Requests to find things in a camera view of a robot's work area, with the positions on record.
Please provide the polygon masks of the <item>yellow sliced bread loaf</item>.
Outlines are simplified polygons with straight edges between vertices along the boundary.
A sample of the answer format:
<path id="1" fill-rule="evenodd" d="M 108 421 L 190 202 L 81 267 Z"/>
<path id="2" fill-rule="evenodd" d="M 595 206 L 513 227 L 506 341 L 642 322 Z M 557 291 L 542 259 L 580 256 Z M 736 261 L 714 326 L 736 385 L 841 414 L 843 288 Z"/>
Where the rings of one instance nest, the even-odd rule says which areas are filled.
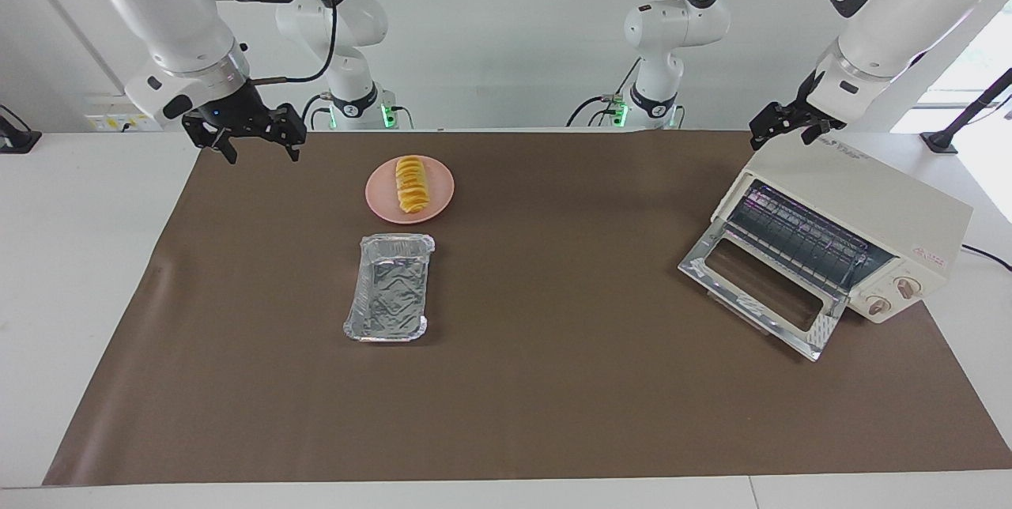
<path id="1" fill-rule="evenodd" d="M 402 213 L 420 213 L 430 203 L 427 173 L 420 156 L 403 156 L 395 162 L 395 195 Z"/>

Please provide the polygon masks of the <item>aluminium foil tray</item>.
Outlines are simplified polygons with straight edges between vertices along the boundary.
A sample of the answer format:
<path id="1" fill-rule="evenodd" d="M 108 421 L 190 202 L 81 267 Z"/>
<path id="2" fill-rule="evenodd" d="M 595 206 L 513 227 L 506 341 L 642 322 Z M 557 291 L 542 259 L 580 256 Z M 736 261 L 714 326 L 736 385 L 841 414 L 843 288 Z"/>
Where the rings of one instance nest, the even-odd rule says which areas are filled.
<path id="1" fill-rule="evenodd" d="M 359 243 L 357 287 L 345 336 L 357 342 L 407 343 L 428 328 L 425 305 L 435 241 L 426 234 L 375 234 Z"/>

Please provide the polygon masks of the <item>cream toaster oven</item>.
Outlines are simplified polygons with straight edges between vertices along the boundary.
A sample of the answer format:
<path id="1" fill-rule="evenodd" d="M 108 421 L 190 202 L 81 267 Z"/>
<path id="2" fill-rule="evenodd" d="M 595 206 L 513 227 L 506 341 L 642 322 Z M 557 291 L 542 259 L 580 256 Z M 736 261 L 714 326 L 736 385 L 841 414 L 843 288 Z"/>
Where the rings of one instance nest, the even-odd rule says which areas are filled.
<path id="1" fill-rule="evenodd" d="M 755 180 L 896 256 L 848 293 L 846 310 L 863 318 L 867 296 L 886 296 L 892 310 L 881 322 L 868 319 L 874 324 L 946 285 L 971 224 L 969 204 L 828 137 L 812 145 L 795 138 L 777 138 L 764 145 L 727 189 L 711 223 L 716 218 L 727 221 Z M 921 282 L 922 299 L 900 296 L 897 277 Z"/>

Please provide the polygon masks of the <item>glass oven door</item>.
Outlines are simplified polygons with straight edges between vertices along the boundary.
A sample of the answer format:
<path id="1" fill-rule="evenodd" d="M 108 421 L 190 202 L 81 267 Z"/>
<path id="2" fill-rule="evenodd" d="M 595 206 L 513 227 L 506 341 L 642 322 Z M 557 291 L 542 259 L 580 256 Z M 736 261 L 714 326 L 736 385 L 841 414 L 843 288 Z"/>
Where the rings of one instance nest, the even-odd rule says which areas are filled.
<path id="1" fill-rule="evenodd" d="M 807 293 L 817 296 L 821 301 L 821 307 L 814 314 L 812 326 L 802 329 L 791 324 L 780 312 L 774 311 L 758 296 L 727 279 L 709 265 L 706 261 L 723 241 L 744 250 L 749 257 L 759 261 L 764 269 L 773 271 L 776 276 L 788 279 Z M 693 245 L 693 249 L 680 261 L 678 268 L 699 285 L 704 286 L 711 296 L 715 296 L 724 307 L 729 308 L 738 317 L 745 319 L 759 331 L 787 343 L 810 361 L 817 361 L 847 308 L 848 293 L 839 292 L 832 285 L 828 288 L 817 285 L 799 271 L 775 259 L 774 254 L 771 247 L 763 245 L 762 242 L 752 242 L 744 232 L 740 232 L 730 222 L 716 218 Z"/>

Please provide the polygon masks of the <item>pink round plate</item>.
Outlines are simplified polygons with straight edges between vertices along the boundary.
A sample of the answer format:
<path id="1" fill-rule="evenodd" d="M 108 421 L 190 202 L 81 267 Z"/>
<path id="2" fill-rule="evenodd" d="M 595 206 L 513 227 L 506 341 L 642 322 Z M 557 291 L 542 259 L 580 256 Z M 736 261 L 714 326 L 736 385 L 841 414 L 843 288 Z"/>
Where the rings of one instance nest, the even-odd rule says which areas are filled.
<path id="1" fill-rule="evenodd" d="M 427 180 L 428 203 L 417 213 L 402 210 L 398 199 L 395 170 L 405 159 L 419 160 Z M 398 156 L 387 160 L 368 178 L 364 189 L 366 204 L 380 220 L 391 224 L 413 225 L 433 220 L 448 208 L 455 194 L 455 178 L 451 170 L 434 157 L 424 155 Z"/>

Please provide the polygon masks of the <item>black clamp stand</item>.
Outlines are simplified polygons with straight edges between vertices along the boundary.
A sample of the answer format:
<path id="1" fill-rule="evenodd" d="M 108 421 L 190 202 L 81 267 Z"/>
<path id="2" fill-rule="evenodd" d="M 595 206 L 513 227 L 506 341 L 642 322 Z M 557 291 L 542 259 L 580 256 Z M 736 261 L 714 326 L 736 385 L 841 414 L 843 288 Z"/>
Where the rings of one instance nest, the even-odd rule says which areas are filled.
<path id="1" fill-rule="evenodd" d="M 983 120 L 988 115 L 997 112 L 1001 107 L 1012 101 L 1012 67 L 1005 70 L 996 81 L 993 81 L 975 101 L 951 121 L 947 128 L 934 132 L 922 132 L 921 141 L 928 150 L 936 155 L 957 155 L 958 150 L 953 144 L 958 132 L 972 123 Z"/>

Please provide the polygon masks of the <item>black table clamp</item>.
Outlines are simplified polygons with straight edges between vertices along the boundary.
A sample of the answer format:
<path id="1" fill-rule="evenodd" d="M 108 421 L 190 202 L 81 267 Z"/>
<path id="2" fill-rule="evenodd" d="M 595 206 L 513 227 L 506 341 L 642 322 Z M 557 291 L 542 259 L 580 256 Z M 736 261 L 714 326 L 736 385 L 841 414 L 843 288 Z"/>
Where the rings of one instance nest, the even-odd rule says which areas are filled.
<path id="1" fill-rule="evenodd" d="M 25 155 L 41 139 L 16 112 L 0 104 L 0 155 Z"/>

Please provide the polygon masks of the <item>brown table mat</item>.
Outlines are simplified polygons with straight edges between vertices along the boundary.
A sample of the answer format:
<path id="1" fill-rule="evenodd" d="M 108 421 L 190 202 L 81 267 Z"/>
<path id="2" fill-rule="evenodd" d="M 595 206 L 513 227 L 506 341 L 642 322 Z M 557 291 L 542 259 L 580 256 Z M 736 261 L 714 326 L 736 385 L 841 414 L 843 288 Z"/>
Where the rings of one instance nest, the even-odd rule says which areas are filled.
<path id="1" fill-rule="evenodd" d="M 199 153 L 47 486 L 1012 469 L 923 305 L 807 361 L 678 262 L 741 132 L 314 134 Z M 392 157 L 448 165 L 428 332 L 345 336 Z"/>

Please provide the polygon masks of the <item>white wall socket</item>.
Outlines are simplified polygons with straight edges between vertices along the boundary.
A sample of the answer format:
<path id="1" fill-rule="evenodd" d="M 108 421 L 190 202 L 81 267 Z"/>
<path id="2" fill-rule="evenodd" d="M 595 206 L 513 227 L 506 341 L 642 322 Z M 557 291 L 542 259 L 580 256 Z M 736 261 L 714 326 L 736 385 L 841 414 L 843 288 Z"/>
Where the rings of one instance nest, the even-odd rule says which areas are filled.
<path id="1" fill-rule="evenodd" d="M 164 128 L 145 115 L 126 96 L 86 95 L 83 113 L 97 132 L 162 132 Z"/>

